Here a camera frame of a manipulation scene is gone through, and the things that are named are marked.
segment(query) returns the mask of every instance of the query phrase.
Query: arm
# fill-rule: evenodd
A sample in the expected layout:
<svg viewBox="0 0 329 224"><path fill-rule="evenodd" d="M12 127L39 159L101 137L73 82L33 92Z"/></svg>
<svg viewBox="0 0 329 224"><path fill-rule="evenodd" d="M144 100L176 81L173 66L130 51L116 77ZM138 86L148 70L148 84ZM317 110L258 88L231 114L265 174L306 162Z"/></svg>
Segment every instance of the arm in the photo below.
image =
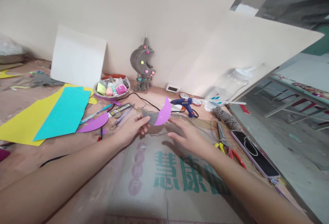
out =
<svg viewBox="0 0 329 224"><path fill-rule="evenodd" d="M206 141L193 126L181 119L169 121L182 129L184 137L176 133L168 133L168 137L207 160L257 223L312 223L274 189Z"/></svg>
<svg viewBox="0 0 329 224"><path fill-rule="evenodd" d="M1 223L44 221L138 132L147 132L149 118L134 115L111 137L48 163L1 190Z"/></svg>

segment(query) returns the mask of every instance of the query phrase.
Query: smartphone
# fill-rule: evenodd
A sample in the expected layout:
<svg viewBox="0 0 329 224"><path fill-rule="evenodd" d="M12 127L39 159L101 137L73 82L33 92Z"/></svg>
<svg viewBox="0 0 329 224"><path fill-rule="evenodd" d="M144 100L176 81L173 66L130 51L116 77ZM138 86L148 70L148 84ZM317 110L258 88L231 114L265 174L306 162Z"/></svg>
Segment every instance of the smartphone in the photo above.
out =
<svg viewBox="0 0 329 224"><path fill-rule="evenodd" d="M272 166L272 164L265 158L265 156L263 156L263 154L243 132L231 131L231 134L262 176L265 178L280 177L280 173Z"/></svg>

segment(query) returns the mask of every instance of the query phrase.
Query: left hand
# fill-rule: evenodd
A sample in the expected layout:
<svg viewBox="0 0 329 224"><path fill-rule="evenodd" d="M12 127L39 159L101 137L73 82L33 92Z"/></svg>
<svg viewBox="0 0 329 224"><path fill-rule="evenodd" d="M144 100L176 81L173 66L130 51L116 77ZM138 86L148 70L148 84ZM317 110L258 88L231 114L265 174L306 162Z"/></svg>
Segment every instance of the left hand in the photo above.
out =
<svg viewBox="0 0 329 224"><path fill-rule="evenodd" d="M143 118L140 113L133 115L127 119L114 136L125 147L130 144L137 133L142 135L147 133L147 128L150 127L149 120L150 116Z"/></svg>

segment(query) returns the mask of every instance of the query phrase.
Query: hand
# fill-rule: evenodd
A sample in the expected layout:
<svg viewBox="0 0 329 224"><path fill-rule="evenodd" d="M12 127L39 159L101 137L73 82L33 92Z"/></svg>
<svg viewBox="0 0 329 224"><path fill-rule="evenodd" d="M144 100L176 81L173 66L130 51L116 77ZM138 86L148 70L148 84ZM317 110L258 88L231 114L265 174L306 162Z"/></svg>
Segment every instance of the hand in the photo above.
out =
<svg viewBox="0 0 329 224"><path fill-rule="evenodd" d="M177 133L170 132L168 133L168 137L173 139L175 142L181 144L184 148L193 152L194 154L205 159L207 156L209 149L211 147L214 148L211 143L209 143L198 131L197 129L189 124L188 122L182 119L172 119L168 120L169 122L177 125L182 129L184 136L181 137Z"/></svg>
<svg viewBox="0 0 329 224"><path fill-rule="evenodd" d="M147 128L150 127L149 120L150 116L143 118L142 114L131 116L113 136L125 147L130 144L137 133L142 135L147 133Z"/></svg>

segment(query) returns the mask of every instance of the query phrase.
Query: teal felt sheet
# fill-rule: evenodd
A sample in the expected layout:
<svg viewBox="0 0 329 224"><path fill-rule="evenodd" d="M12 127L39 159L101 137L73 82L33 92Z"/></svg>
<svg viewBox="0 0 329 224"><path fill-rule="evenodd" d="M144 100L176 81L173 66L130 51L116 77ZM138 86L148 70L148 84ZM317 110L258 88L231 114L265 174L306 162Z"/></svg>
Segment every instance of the teal felt sheet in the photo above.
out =
<svg viewBox="0 0 329 224"><path fill-rule="evenodd" d="M66 87L33 141L76 132L85 112L90 91Z"/></svg>

